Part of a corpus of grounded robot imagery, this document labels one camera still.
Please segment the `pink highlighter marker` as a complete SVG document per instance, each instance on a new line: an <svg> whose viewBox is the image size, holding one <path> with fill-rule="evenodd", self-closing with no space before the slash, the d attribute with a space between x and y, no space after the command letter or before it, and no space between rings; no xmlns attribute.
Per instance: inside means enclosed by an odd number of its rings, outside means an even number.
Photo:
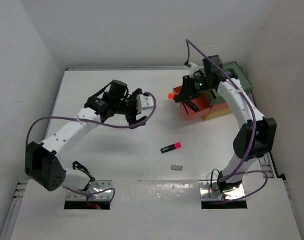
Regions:
<svg viewBox="0 0 304 240"><path fill-rule="evenodd" d="M176 149L179 149L181 147L182 147L182 144L180 142L177 142L177 143L174 143L174 144L171 144L169 146L162 148L160 151L162 154L164 154L164 153L168 153L168 152L174 151Z"/></svg>

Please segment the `orange highlighter marker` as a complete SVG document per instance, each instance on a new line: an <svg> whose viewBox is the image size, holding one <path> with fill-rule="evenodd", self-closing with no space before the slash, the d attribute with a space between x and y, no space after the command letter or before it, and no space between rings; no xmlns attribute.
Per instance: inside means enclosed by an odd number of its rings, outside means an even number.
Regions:
<svg viewBox="0 0 304 240"><path fill-rule="evenodd" d="M177 95L176 94L174 94L174 93L169 93L168 94L168 98L170 99L170 100L175 100L176 99L176 97L177 97Z"/></svg>

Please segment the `red drawer box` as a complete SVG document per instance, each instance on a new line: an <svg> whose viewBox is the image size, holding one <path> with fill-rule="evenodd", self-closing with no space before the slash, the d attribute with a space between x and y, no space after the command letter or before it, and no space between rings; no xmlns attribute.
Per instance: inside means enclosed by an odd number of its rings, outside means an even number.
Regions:
<svg viewBox="0 0 304 240"><path fill-rule="evenodd" d="M197 99L178 105L187 121L201 117L204 121L209 121L232 113L228 104L215 90L208 90Z"/></svg>

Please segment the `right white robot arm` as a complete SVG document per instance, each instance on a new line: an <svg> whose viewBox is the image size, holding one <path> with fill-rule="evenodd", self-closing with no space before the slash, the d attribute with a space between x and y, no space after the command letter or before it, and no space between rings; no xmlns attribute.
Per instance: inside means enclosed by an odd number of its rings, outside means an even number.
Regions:
<svg viewBox="0 0 304 240"><path fill-rule="evenodd" d="M249 98L240 71L225 68L219 56L203 60L203 67L185 62L189 70L182 79L181 90L170 96L176 103L186 104L206 92L215 91L227 103L239 126L233 141L234 154L228 165L219 172L215 190L221 193L238 187L252 165L273 148L277 130L274 118L267 118Z"/></svg>

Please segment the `yellow highlighter marker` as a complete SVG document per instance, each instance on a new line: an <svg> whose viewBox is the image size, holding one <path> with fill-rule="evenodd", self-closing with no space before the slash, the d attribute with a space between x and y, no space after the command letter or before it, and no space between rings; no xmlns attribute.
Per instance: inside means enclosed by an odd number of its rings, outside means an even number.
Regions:
<svg viewBox="0 0 304 240"><path fill-rule="evenodd" d="M197 113L200 109L197 105L195 105L191 100L186 103L195 113Z"/></svg>

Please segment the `yellow bottom drawer box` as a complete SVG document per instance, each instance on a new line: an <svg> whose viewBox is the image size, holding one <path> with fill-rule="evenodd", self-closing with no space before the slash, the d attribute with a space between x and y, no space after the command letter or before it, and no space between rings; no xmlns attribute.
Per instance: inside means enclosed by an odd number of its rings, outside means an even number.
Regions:
<svg viewBox="0 0 304 240"><path fill-rule="evenodd" d="M203 120L204 121L209 121L209 120L212 120L212 119L216 119L216 118L220 118L222 116L226 116L226 115L229 115L232 113L232 110L230 108L226 108L226 109L222 109L222 110L219 110L219 111L216 111L216 112L212 112L208 115L205 115L203 116Z"/></svg>

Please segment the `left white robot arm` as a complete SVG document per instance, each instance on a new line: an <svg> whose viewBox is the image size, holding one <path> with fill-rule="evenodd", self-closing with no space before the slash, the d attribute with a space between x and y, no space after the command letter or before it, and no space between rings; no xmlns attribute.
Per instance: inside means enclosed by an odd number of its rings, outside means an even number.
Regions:
<svg viewBox="0 0 304 240"><path fill-rule="evenodd" d="M25 173L49 192L72 188L87 191L95 182L86 167L74 162L64 168L63 158L92 130L104 126L109 118L123 115L126 128L145 125L147 117L137 119L143 111L154 108L154 99L138 88L129 93L128 85L112 80L103 89L88 98L80 112L52 136L40 143L30 142L25 152Z"/></svg>

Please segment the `grey eraser block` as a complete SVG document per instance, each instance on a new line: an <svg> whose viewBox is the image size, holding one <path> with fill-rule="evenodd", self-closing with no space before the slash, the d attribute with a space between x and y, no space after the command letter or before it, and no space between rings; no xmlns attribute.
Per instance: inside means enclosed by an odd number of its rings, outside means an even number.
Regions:
<svg viewBox="0 0 304 240"><path fill-rule="evenodd" d="M182 165L171 165L170 169L172 171L183 171L183 166Z"/></svg>

